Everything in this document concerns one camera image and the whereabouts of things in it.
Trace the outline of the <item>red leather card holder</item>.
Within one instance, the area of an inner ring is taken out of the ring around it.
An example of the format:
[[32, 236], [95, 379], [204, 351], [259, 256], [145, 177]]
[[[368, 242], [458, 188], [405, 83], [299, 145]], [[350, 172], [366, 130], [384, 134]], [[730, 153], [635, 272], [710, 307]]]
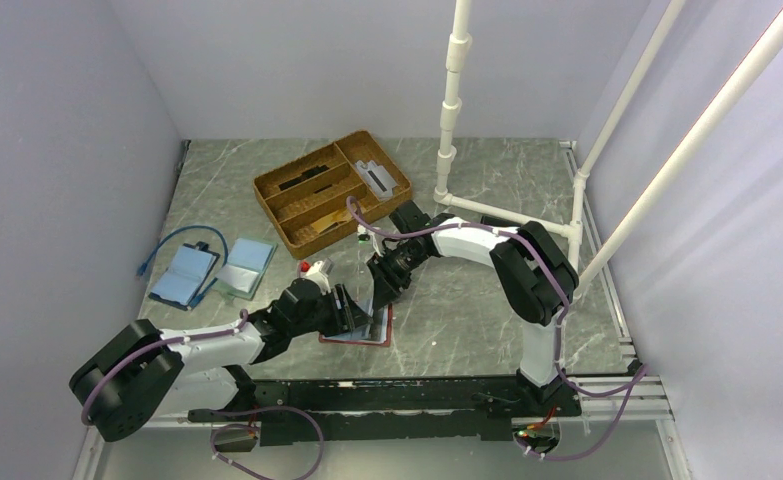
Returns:
[[365, 299], [358, 306], [371, 316], [371, 320], [354, 331], [335, 336], [318, 335], [321, 343], [350, 344], [388, 347], [392, 338], [393, 304], [374, 310], [373, 301]]

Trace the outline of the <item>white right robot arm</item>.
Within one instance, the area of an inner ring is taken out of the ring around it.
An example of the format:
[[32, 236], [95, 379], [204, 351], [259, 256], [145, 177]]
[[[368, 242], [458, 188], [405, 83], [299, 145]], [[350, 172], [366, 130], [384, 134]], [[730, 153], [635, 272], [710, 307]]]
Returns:
[[368, 260], [373, 306], [395, 302], [410, 286], [412, 273], [430, 258], [460, 258], [494, 269], [512, 310], [522, 319], [523, 352], [518, 369], [518, 401], [541, 415], [562, 387], [559, 365], [561, 323], [579, 277], [547, 229], [529, 221], [500, 227], [451, 214], [430, 217], [412, 201], [390, 216], [397, 229]]

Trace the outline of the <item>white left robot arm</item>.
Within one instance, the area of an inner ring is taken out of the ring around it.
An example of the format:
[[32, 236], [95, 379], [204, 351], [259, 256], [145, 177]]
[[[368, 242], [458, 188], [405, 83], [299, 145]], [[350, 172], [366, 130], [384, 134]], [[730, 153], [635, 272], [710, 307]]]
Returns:
[[108, 442], [160, 415], [207, 410], [239, 420], [257, 403], [247, 366], [284, 353], [297, 337], [351, 333], [371, 321], [344, 285], [324, 289], [298, 279], [268, 306], [242, 310], [226, 325], [169, 330], [136, 320], [73, 374], [69, 388], [82, 423]]

